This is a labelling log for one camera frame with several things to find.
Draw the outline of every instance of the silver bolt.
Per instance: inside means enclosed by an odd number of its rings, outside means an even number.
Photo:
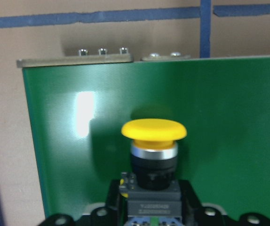
[[[108,53],[108,49],[106,48],[99,48],[98,55],[106,55]]]
[[[159,56],[160,56],[159,53],[151,53],[151,54],[150,54],[150,57],[159,57]]]
[[[87,49],[83,49],[83,48],[79,49],[79,56],[80,57],[81,56],[86,56],[86,55],[88,55],[88,50]]]
[[[207,207],[205,209],[205,214],[208,215],[208,216],[215,216],[215,210],[213,208]]]
[[[173,52],[173,53],[171,53],[171,56],[172,57],[179,57],[179,56],[181,56],[181,53],[179,53],[179,52]]]
[[[249,215],[247,217],[247,221],[251,224],[254,224],[254,225],[258,225],[261,221],[259,220],[259,218],[257,216],[254,216],[254,215]]]
[[[67,218],[66,217],[59,217],[56,221],[55,221],[55,225],[60,226],[60,225],[64,225],[67,223]]]
[[[120,54],[127,54],[127,53],[129,53],[129,49],[126,47],[121,47],[121,48],[119,48],[119,53]]]
[[[108,211],[105,208],[101,208],[96,212],[97,216],[102,217],[106,216],[108,214]]]

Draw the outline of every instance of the green panel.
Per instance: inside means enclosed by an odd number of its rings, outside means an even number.
[[[121,126],[183,123],[177,176],[229,215],[270,217],[270,57],[24,68],[46,215],[79,218],[130,171]]]

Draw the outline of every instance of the blue tape strip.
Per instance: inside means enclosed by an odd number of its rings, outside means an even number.
[[[270,4],[214,6],[217,16],[260,16],[270,14]]]
[[[0,28],[43,26],[73,23],[104,23],[144,20],[199,18],[199,7],[153,8],[93,13],[57,13],[30,16],[0,17]]]
[[[210,57],[211,0],[201,0],[200,58]]]

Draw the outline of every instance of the metal plate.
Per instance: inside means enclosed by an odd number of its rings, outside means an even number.
[[[202,202],[270,217],[270,57],[24,68],[47,216],[76,219],[130,170],[131,119],[183,123],[177,176]]]

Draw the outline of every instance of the yellow push button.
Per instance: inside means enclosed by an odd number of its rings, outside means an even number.
[[[140,148],[167,149],[174,145],[175,140],[186,137],[186,128],[172,120],[166,119],[137,119],[127,122],[121,133],[134,140]]]

